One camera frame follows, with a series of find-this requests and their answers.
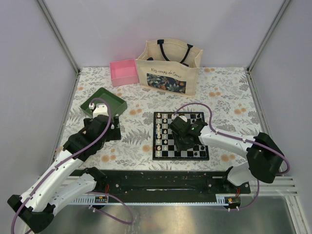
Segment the black white chess board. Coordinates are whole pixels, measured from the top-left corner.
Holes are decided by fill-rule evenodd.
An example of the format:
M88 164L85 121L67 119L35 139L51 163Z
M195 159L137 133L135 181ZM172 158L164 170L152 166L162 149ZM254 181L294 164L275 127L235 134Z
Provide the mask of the black white chess board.
M176 146L174 144L174 139L172 135L171 129L169 129L169 124L173 120L174 112L155 112L153 119L153 160L188 160L188 161L199 161L199 160L209 160L209 149L208 146L205 146L204 150L201 150L200 147L202 145L196 145L192 149L188 149L186 151L178 152L176 150ZM157 125L160 124L161 130L161 143L157 144ZM167 138L164 139L163 133L164 130L167 130Z

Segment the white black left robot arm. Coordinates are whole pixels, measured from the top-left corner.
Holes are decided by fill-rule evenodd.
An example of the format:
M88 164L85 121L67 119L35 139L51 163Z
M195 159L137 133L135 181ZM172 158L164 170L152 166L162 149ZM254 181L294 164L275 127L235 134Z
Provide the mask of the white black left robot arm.
M83 120L84 127L71 135L63 145L52 165L27 191L12 195L7 200L15 211L11 233L15 232L16 220L20 218L35 234L43 231L56 214L81 195L106 190L106 176L98 168L87 168L74 182L61 188L63 181L81 166L90 156L96 154L105 142L121 138L118 118L112 114L109 104L99 99L90 102L92 118Z

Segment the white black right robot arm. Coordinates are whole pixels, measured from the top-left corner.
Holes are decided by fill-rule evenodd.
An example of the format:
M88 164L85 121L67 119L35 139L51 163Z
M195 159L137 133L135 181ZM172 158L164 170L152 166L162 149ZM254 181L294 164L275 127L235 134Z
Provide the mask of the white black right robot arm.
M227 170L222 187L228 193L233 193L240 185L251 180L272 184L275 177L281 175L279 168L285 157L265 133L254 137L231 135L200 123L183 123L181 126L170 124L169 128L178 151L200 144L221 148L246 159L245 163Z

